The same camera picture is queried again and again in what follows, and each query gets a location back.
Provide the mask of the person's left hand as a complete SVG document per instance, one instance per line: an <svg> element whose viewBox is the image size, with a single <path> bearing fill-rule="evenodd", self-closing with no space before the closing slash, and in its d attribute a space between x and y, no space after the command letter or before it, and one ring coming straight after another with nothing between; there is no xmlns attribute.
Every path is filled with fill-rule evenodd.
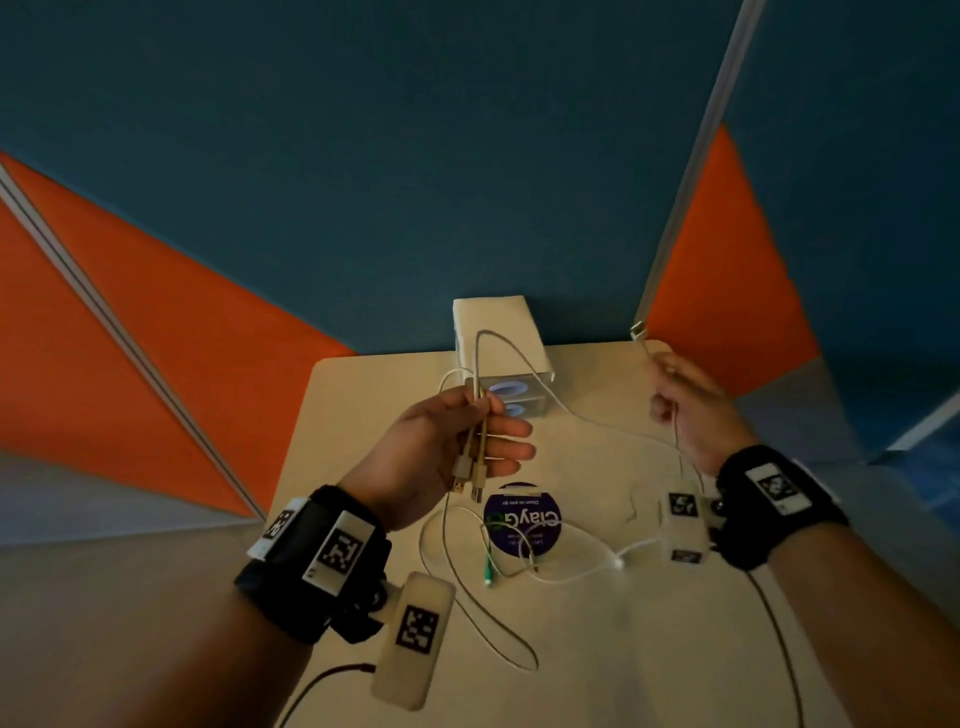
<svg viewBox="0 0 960 728"><path fill-rule="evenodd" d="M467 435L486 425L486 441L529 441L533 425L506 414L503 401L488 394L492 410L482 420L438 420L431 396L406 409L337 486L364 505L386 531L409 528L428 515L454 486L454 463ZM492 463L490 478L516 475L524 462Z"/></svg>

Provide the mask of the person's right hand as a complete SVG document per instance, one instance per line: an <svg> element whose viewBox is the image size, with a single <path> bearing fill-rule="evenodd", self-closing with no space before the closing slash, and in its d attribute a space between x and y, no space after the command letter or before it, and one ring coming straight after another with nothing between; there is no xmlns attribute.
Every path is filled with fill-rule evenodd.
<svg viewBox="0 0 960 728"><path fill-rule="evenodd" d="M678 449L702 474L716 478L734 455L762 443L734 399L704 370L674 352L651 356L654 394L676 403L673 421Z"/></svg>

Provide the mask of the person's left forearm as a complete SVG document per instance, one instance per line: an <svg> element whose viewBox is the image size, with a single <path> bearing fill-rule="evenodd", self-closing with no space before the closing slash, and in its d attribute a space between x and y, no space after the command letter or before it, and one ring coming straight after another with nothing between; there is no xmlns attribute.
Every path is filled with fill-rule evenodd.
<svg viewBox="0 0 960 728"><path fill-rule="evenodd" d="M133 679L95 727L274 728L313 650L229 586L185 643Z"/></svg>

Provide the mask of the person's right forearm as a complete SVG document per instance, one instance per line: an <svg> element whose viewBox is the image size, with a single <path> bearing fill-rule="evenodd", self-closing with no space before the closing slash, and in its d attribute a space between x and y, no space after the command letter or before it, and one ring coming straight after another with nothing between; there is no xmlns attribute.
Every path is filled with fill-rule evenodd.
<svg viewBox="0 0 960 728"><path fill-rule="evenodd" d="M768 565L854 728L960 728L960 631L851 528L802 529Z"/></svg>

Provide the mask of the white charger box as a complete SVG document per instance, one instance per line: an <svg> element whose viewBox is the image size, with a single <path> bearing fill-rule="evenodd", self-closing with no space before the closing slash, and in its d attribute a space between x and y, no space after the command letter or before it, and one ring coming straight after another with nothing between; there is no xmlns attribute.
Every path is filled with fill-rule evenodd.
<svg viewBox="0 0 960 728"><path fill-rule="evenodd" d="M552 401L555 372L523 296L466 297L452 303L461 383L495 394L510 417L534 420Z"/></svg>

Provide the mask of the black wristband with marker tags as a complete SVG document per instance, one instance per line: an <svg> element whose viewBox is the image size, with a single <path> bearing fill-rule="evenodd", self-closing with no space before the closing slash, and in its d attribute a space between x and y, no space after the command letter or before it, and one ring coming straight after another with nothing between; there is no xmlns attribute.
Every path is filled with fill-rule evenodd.
<svg viewBox="0 0 960 728"><path fill-rule="evenodd" d="M351 645L376 636L392 543L378 517L338 486L295 498L247 551L234 584L298 643L333 630Z"/></svg>
<svg viewBox="0 0 960 728"><path fill-rule="evenodd" d="M801 530L850 524L829 489L801 464L765 444L747 446L727 458L716 487L724 519L716 551L741 572L764 565L775 548Z"/></svg>

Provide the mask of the grey metal partition strip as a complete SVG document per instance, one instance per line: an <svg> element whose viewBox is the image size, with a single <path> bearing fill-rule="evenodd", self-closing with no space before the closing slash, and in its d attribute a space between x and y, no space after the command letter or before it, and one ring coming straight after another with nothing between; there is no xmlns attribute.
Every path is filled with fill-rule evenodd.
<svg viewBox="0 0 960 728"><path fill-rule="evenodd" d="M42 251L45 258L51 262L54 269L60 273L66 284L101 324L126 359L138 371L140 378L150 386L162 405L178 422L179 427L194 442L229 488L234 491L245 505L246 510L260 522L266 521L267 512L229 465L227 459L217 449L197 419L192 416L174 388L142 346L138 344L137 339L130 334L96 284L67 249L60 237L54 233L42 213L2 161L0 161L0 200Z"/></svg>
<svg viewBox="0 0 960 728"><path fill-rule="evenodd" d="M738 15L726 44L726 51L704 107L697 134L678 183L670 213L658 239L651 268L633 316L633 324L630 327L630 338L633 341L642 341L648 337L648 324L655 297L676 247L714 139L724 120L728 103L736 89L738 76L747 58L768 1L741 0Z"/></svg>

